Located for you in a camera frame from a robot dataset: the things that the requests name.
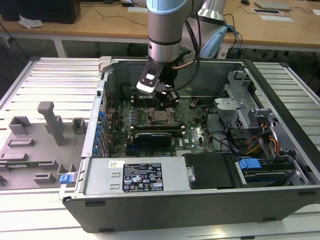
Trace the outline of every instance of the motherboard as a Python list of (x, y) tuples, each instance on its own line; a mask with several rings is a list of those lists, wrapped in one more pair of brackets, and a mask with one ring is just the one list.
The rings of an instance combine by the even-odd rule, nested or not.
[(107, 109), (109, 157), (179, 157), (214, 152), (205, 129), (206, 105), (183, 98), (161, 107), (149, 96), (132, 97)]

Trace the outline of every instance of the blue connector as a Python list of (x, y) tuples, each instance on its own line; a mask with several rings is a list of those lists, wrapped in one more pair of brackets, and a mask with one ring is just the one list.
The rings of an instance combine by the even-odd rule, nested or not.
[(96, 131), (96, 132), (95, 132), (95, 137), (96, 137), (96, 138), (100, 138), (100, 137), (101, 137), (101, 133), (98, 132), (98, 131)]
[(100, 144), (100, 141), (99, 141), (98, 139), (95, 139), (95, 140), (93, 141), (93, 144), (94, 144), (94, 145), (99, 145), (99, 144)]
[(98, 153), (99, 153), (99, 149), (98, 149), (97, 147), (94, 147), (94, 148), (92, 149), (92, 152), (93, 152), (94, 154), (98, 154)]
[(96, 125), (96, 129), (98, 129), (99, 131), (101, 131), (101, 130), (102, 130), (102, 126), (101, 126), (100, 124), (97, 124), (97, 125)]

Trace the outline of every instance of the black box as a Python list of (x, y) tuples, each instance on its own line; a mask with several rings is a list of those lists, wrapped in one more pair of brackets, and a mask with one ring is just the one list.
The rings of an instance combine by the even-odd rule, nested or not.
[(73, 24), (81, 11), (79, 0), (0, 0), (0, 14), (5, 21), (27, 19)]

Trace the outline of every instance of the white paper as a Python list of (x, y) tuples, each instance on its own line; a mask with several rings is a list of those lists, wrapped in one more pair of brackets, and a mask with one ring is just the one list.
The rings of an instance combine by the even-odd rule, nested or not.
[(27, 19), (23, 16), (20, 16), (20, 20), (18, 21), (19, 24), (21, 24), (22, 26), (24, 26), (27, 29), (31, 29), (31, 28), (40, 28), (43, 27), (44, 25), (42, 24), (41, 20), (31, 20), (31, 19)]
[(130, 6), (130, 7), (128, 7), (128, 12), (147, 13), (148, 12), (148, 8), (139, 7), (139, 6)]
[(320, 10), (313, 9), (312, 11), (315, 15), (320, 16)]
[(259, 15), (259, 16), (265, 21), (278, 21), (278, 22), (291, 22), (291, 23), (295, 22), (290, 17), (287, 17), (287, 16), (265, 16), (265, 15)]

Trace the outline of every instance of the warning symbol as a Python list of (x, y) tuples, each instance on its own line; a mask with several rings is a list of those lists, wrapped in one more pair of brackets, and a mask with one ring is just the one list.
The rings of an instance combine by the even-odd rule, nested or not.
[(131, 183), (131, 176), (125, 176), (124, 177), (124, 182), (125, 183)]

